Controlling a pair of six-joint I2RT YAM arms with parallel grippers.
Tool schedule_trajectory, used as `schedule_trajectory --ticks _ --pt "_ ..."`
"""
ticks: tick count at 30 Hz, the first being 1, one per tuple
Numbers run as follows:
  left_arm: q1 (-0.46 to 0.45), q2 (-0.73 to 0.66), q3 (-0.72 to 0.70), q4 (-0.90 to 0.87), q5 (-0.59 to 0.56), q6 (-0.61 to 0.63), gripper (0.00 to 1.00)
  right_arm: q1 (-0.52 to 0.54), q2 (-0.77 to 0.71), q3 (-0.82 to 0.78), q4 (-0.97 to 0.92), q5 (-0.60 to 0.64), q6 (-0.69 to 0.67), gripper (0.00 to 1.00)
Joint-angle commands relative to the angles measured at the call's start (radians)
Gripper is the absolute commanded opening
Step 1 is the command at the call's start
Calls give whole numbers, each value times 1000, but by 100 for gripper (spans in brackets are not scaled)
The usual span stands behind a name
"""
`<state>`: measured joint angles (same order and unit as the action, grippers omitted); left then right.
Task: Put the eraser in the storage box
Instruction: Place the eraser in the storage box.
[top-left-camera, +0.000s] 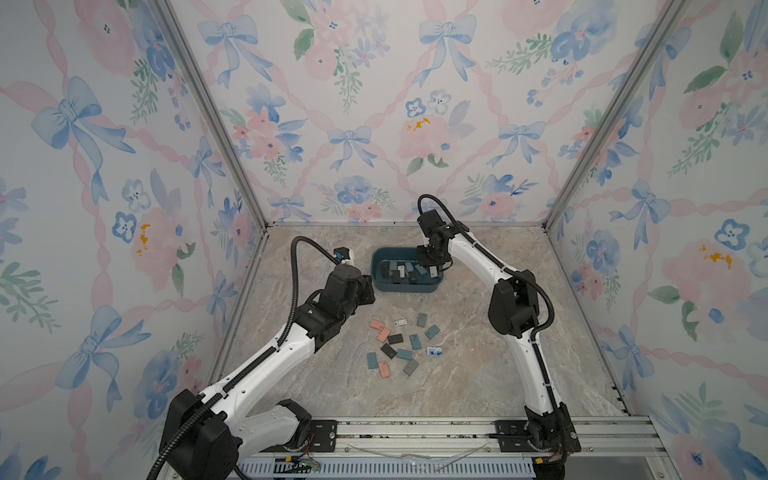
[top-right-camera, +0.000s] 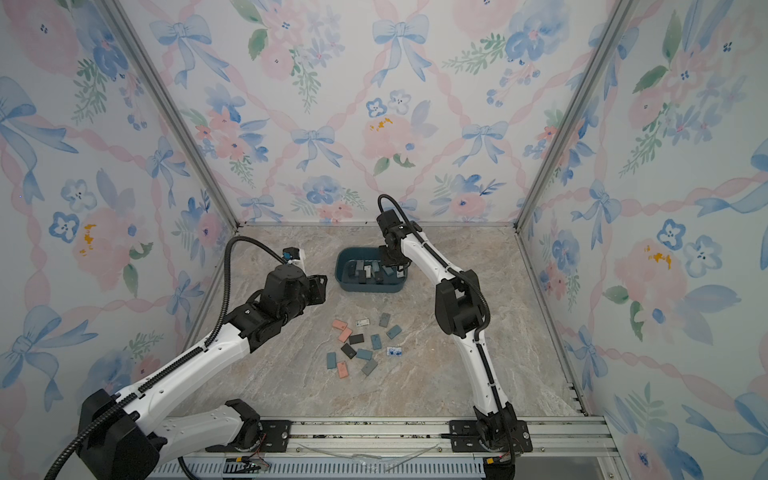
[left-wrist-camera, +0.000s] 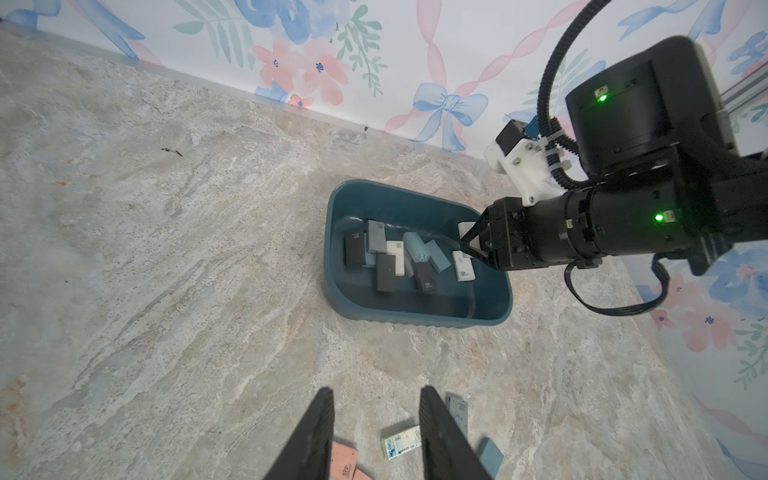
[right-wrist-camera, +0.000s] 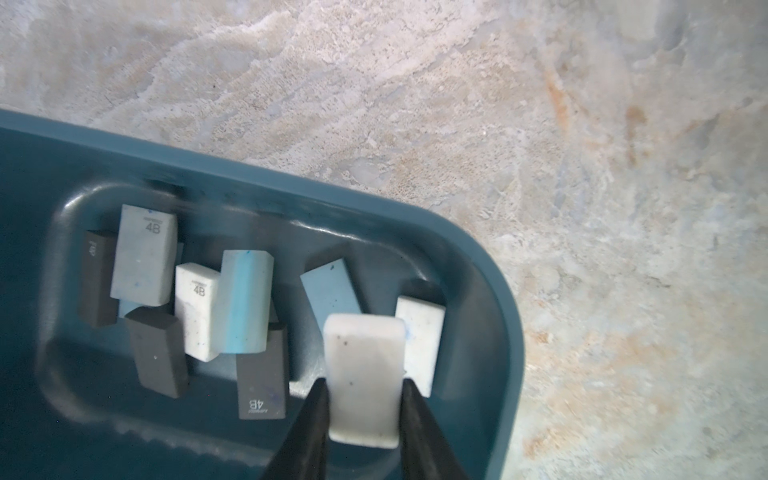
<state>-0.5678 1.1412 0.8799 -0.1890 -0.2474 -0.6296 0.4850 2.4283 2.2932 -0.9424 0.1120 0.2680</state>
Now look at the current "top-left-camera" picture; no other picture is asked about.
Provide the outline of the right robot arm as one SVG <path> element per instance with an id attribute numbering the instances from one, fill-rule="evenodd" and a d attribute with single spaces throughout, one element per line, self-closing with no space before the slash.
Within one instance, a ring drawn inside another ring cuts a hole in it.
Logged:
<path id="1" fill-rule="evenodd" d="M 578 450 L 578 436 L 539 341 L 539 334 L 554 323 L 551 299 L 531 271 L 503 262 L 453 217 L 444 219 L 429 210 L 417 222 L 424 236 L 424 244 L 417 248 L 423 266 L 443 267 L 457 260 L 490 289 L 487 316 L 497 333 L 511 338 L 523 384 L 528 442 L 548 454 L 548 463 L 564 463 Z"/>

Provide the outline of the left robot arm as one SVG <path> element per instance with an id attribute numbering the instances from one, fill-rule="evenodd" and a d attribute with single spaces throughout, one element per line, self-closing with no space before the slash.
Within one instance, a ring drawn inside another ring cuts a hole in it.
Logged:
<path id="1" fill-rule="evenodd" d="M 325 286 L 298 304 L 285 327 L 247 362 L 198 394 L 171 402 L 159 453 L 147 474 L 169 466 L 183 479 L 226 479 L 239 462 L 272 447 L 298 450 L 308 441 L 310 414 L 293 401 L 250 412 L 276 383 L 337 336 L 357 308 L 375 301 L 370 276 L 339 264 Z"/>

